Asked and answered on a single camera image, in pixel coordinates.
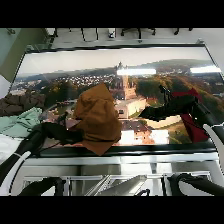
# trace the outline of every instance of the brown cloth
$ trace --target brown cloth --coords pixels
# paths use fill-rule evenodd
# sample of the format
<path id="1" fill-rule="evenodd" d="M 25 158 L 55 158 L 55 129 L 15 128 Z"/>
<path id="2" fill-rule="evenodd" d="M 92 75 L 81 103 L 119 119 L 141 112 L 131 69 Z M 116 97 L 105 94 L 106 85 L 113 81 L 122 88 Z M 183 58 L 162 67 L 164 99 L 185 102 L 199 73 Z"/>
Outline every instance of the brown cloth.
<path id="1" fill-rule="evenodd" d="M 31 94 L 29 91 L 22 96 L 8 94 L 0 99 L 0 117 L 20 115 L 33 107 L 43 109 L 45 98 L 43 94 Z"/>
<path id="2" fill-rule="evenodd" d="M 83 146 L 104 154 L 121 138 L 121 123 L 114 109 L 114 99 L 104 83 L 83 92 L 76 104 L 74 117 L 81 120 L 70 130 L 82 130 Z"/>

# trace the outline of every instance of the mint green cloth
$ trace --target mint green cloth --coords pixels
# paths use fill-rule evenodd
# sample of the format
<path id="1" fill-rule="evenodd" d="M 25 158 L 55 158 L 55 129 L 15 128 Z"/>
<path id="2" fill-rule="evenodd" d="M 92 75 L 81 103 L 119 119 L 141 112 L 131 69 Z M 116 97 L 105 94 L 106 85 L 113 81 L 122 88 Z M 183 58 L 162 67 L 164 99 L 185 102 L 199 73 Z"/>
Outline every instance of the mint green cloth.
<path id="1" fill-rule="evenodd" d="M 40 124 L 42 109 L 33 107 L 19 116 L 0 117 L 0 133 L 13 138 L 25 138 L 31 129 Z"/>

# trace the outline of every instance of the white floor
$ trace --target white floor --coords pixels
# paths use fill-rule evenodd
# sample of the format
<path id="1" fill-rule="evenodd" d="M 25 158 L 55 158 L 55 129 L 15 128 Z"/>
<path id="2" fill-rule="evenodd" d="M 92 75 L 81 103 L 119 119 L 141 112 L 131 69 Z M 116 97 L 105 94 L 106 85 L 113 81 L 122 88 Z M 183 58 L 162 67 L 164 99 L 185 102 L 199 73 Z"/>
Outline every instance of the white floor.
<path id="1" fill-rule="evenodd" d="M 95 28 L 84 28 L 84 34 L 86 41 L 96 40 L 96 29 Z M 80 42 L 83 41 L 82 33 L 80 28 L 71 28 L 72 32 L 69 32 L 68 28 L 58 28 L 58 37 L 55 38 L 54 43 L 64 43 L 64 42 Z M 158 38 L 173 38 L 178 40 L 178 43 L 186 40 L 189 42 L 196 42 L 198 38 L 202 38 L 224 73 L 224 28 L 194 28 L 192 31 L 188 31 L 188 28 L 180 29 L 178 35 L 173 34 L 174 29 L 172 28 L 157 28 L 156 35 L 152 35 L 152 31 L 148 29 L 142 29 L 142 39 L 158 39 Z M 98 28 L 99 41 L 109 40 L 108 28 Z M 124 39 L 137 39 L 138 32 L 136 29 L 128 31 L 122 37 L 121 28 L 116 28 L 116 38 L 115 40 Z"/>

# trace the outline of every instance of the red cloth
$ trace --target red cloth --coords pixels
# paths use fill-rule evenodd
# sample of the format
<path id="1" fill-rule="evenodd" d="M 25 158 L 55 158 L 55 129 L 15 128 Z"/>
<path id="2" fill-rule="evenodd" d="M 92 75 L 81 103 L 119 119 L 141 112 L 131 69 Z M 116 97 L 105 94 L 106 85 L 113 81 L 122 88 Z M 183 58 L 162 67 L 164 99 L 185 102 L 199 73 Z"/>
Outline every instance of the red cloth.
<path id="1" fill-rule="evenodd" d="M 199 101 L 202 101 L 201 96 L 198 94 L 198 92 L 192 88 L 188 92 L 172 92 L 172 96 L 185 96 L 185 95 L 192 95 L 199 99 Z M 185 125 L 185 128 L 188 132 L 188 135 L 192 142 L 202 142 L 206 141 L 208 139 L 208 136 L 205 134 L 205 131 L 195 127 L 195 123 L 193 122 L 191 116 L 189 114 L 182 114 L 180 115 L 182 118 L 182 121 Z"/>

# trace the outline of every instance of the dark brown cloth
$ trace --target dark brown cloth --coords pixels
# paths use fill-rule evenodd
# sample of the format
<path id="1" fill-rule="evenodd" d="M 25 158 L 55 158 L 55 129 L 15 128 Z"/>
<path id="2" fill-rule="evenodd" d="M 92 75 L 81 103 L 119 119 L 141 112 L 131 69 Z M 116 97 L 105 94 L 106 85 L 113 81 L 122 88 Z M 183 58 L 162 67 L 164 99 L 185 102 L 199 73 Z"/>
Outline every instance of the dark brown cloth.
<path id="1" fill-rule="evenodd" d="M 76 104 L 74 117 L 81 120 L 70 130 L 83 130 L 81 142 L 97 155 L 104 154 L 121 138 L 121 123 L 114 99 L 104 83 L 83 92 Z"/>
<path id="2" fill-rule="evenodd" d="M 22 96 L 8 94 L 0 99 L 0 117 L 20 115 L 23 112 L 38 107 L 43 109 L 46 96 L 26 92 Z"/>

